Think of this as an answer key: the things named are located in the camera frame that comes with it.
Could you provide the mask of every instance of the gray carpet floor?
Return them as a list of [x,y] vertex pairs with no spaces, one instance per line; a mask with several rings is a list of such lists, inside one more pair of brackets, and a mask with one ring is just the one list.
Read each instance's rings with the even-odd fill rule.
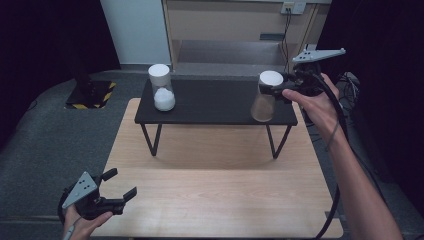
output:
[[[202,72],[201,67],[196,66],[198,72]],[[256,81],[257,78],[255,74],[242,75],[186,75],[182,70],[176,71],[173,79]],[[31,110],[21,119],[15,134],[1,150],[0,240],[59,239],[63,229],[57,219],[56,208],[62,190],[75,182],[83,171],[92,175],[102,173],[127,103],[131,98],[141,97],[147,75],[143,71],[109,71],[93,74],[92,79],[112,80],[117,84],[105,108],[66,109],[65,102],[75,87],[75,81],[59,84],[34,101]],[[368,168],[373,169],[355,131],[354,122],[349,119],[348,123],[352,147]],[[331,162],[324,151],[324,143],[313,126],[308,127],[308,130],[327,185],[334,194],[336,182]],[[381,182],[378,176],[376,178],[405,239],[416,239],[423,234],[424,220],[399,186]],[[343,212],[341,203],[338,217],[345,229],[341,239],[350,239]]]

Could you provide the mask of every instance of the hand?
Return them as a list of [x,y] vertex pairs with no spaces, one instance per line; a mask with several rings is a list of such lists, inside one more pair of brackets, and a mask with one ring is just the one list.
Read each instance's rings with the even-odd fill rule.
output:
[[81,218],[74,205],[71,205],[66,210],[64,233],[66,235],[68,229],[74,225],[75,229],[72,233],[71,240],[88,240],[93,231],[105,223],[113,215],[112,212],[106,212],[93,220]]
[[[325,83],[330,87],[337,99],[339,99],[339,90],[331,82],[330,78],[321,74]],[[328,140],[337,123],[337,113],[324,92],[315,97],[307,97],[296,91],[285,89],[283,96],[291,101],[299,103],[308,113],[309,118],[315,123],[321,136]]]

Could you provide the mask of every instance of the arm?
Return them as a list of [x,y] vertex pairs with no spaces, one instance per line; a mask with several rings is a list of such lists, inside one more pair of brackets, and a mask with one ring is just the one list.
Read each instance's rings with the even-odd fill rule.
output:
[[[338,98],[338,89],[327,75],[323,77]],[[335,127],[337,114],[327,95],[306,97],[291,90],[284,90],[283,95],[304,107],[327,143],[353,239],[402,239],[392,214],[363,172],[343,130]]]

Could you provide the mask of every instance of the wooden table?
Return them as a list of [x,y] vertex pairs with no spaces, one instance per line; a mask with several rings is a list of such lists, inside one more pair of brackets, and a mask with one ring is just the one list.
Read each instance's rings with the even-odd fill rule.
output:
[[[134,186],[138,195],[93,236],[309,238],[321,230],[332,199],[297,106],[299,124],[274,160],[260,125],[164,125],[152,156],[134,123],[139,103],[129,102],[105,167],[118,175],[100,188],[106,198]],[[324,237],[342,234],[334,219]]]

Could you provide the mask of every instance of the black table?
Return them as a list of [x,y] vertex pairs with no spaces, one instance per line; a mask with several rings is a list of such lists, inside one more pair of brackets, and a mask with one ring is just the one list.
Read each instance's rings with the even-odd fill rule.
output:
[[[242,80],[173,80],[175,107],[167,112],[154,106],[150,81],[144,86],[135,123],[140,124],[152,156],[156,156],[162,124],[210,124],[210,125],[265,125],[273,158],[280,154],[297,118],[292,104],[277,101],[275,114],[268,122],[258,122],[250,115],[250,108],[257,93],[257,81]],[[146,124],[158,124],[152,145]],[[280,145],[275,150],[270,125],[286,125]]]

